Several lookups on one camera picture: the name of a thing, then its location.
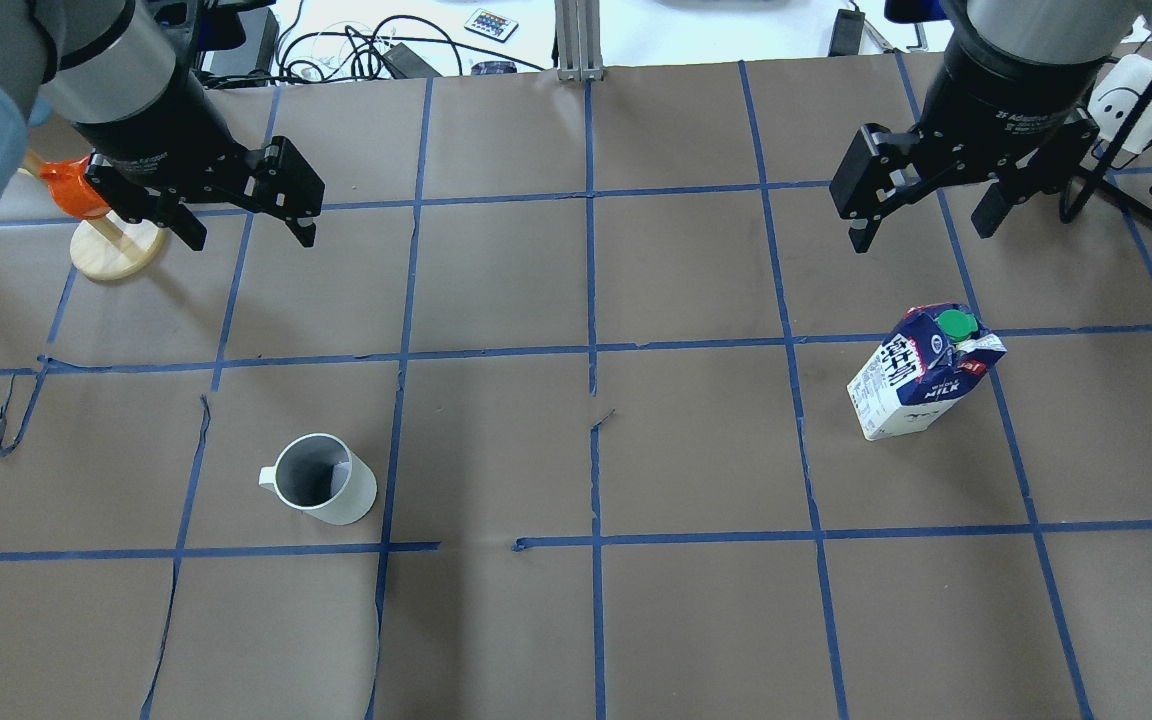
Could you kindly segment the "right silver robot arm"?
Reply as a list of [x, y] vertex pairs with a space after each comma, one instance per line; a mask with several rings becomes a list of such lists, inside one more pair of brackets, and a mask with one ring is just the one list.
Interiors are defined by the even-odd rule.
[[[1098, 126], [1091, 88], [1152, 1], [942, 1], [952, 23], [920, 118], [865, 123], [829, 182], [856, 252], [882, 219], [941, 188], [987, 184], [973, 210], [990, 238], [1011, 209], [1068, 187]], [[1152, 94], [1152, 78], [1146, 86]]]

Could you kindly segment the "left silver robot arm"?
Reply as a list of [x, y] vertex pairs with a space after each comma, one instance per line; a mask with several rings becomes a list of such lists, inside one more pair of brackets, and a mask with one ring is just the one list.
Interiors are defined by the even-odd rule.
[[285, 136], [238, 143], [147, 3], [0, 1], [0, 199], [38, 103], [88, 141], [84, 181], [124, 222], [197, 251], [207, 232], [191, 206], [223, 202], [314, 247], [323, 179]]

